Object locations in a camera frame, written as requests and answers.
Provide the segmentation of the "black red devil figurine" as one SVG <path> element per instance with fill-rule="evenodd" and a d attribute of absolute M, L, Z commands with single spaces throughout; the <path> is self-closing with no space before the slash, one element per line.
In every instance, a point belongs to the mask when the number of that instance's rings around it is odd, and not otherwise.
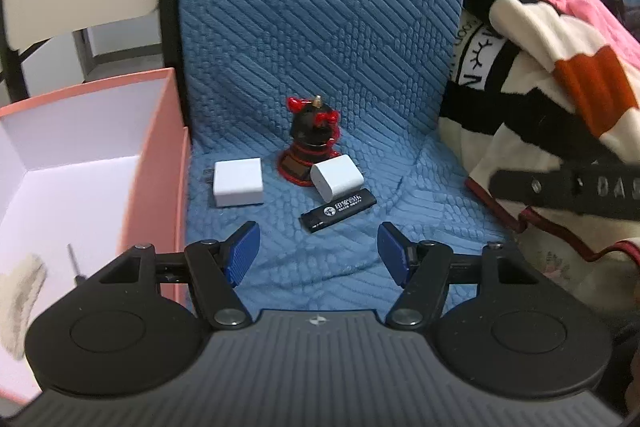
<path fill-rule="evenodd" d="M 280 155 L 278 171 L 288 182 L 311 186 L 311 167 L 319 162 L 340 156 L 335 144 L 340 139 L 341 115 L 323 100 L 313 98 L 286 99 L 286 107 L 293 115 L 290 128 L 291 145 Z"/>

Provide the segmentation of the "yellow handled screwdriver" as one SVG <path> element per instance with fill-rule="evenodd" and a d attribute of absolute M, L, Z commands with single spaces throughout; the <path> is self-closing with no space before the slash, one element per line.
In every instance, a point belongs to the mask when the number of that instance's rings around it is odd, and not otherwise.
<path fill-rule="evenodd" d="M 81 272 L 73 246 L 68 244 L 66 246 L 66 249 L 67 249 L 68 257 L 70 258 L 70 263 L 72 264 L 72 268 L 74 271 L 74 282 L 76 285 L 80 285 L 81 283 L 85 282 L 86 277 L 84 273 Z"/>

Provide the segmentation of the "white fluffy plush strip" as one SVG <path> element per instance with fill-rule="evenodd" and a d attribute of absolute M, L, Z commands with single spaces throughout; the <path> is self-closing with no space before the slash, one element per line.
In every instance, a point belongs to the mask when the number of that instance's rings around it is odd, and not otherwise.
<path fill-rule="evenodd" d="M 30 254 L 9 274 L 1 274 L 1 347 L 20 361 L 25 356 L 25 338 L 47 268 L 41 258 Z"/>

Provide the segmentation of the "white charger with prongs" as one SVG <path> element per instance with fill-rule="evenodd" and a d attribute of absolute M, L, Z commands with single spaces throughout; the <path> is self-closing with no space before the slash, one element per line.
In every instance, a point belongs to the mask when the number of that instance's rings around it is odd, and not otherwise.
<path fill-rule="evenodd" d="M 262 205 L 264 181 L 258 157 L 220 160 L 203 171 L 202 181 L 218 208 Z"/>

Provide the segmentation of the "black usb stick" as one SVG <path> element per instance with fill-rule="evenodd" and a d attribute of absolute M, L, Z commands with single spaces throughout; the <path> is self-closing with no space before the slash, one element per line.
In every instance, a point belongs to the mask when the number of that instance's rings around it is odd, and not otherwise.
<path fill-rule="evenodd" d="M 374 195 L 367 188 L 360 188 L 358 191 L 353 191 L 303 213 L 299 220 L 309 233 L 316 233 L 356 216 L 357 213 L 367 210 L 375 204 Z"/>

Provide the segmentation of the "floral cream cushion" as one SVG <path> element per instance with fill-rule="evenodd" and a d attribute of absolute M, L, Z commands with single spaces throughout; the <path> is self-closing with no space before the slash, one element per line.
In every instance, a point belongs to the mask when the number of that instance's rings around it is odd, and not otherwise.
<path fill-rule="evenodd" d="M 639 310 L 639 223 L 529 211 L 516 236 L 526 260 L 605 317 Z"/>

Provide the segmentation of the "white usb charger cube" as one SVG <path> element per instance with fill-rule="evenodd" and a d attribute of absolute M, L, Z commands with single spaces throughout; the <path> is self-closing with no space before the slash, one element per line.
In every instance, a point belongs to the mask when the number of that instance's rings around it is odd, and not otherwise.
<path fill-rule="evenodd" d="M 348 155 L 340 155 L 314 164 L 310 179 L 325 202 L 332 202 L 363 186 L 363 175 Z"/>

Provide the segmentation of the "black white orange blanket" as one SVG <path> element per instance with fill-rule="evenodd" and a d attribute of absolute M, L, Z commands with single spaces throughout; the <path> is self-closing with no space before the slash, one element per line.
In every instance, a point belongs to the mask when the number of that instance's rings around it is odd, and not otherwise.
<path fill-rule="evenodd" d="M 510 230 L 529 211 L 496 199 L 498 170 L 639 167 L 639 72 L 594 26 L 542 0 L 463 0 L 439 112 L 442 141 L 473 194 Z"/>

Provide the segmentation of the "pink cardboard box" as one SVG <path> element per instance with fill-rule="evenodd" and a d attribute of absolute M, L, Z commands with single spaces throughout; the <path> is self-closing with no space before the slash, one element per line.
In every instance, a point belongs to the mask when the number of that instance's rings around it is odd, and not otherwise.
<path fill-rule="evenodd" d="M 1 274 L 47 278 L 38 317 L 74 287 L 66 246 L 96 273 L 130 246 L 183 245 L 189 131 L 171 69 L 78 84 L 1 109 Z"/>

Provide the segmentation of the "blue quilted sofa cover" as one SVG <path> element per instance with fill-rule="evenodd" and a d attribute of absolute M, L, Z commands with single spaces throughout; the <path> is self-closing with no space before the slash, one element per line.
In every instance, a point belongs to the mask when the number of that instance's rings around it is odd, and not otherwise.
<path fill-rule="evenodd" d="M 506 237 L 465 187 L 437 117 L 462 0 L 179 0 L 192 117 L 186 238 L 225 239 L 253 220 L 259 253 L 238 287 L 265 309 L 385 313 L 399 289 L 375 239 L 390 221 L 462 254 Z M 337 148 L 376 204 L 317 233 L 299 217 L 320 202 L 280 176 L 290 96 L 321 95 L 341 115 Z M 262 160 L 262 205 L 218 208 L 202 181 L 216 161 Z"/>

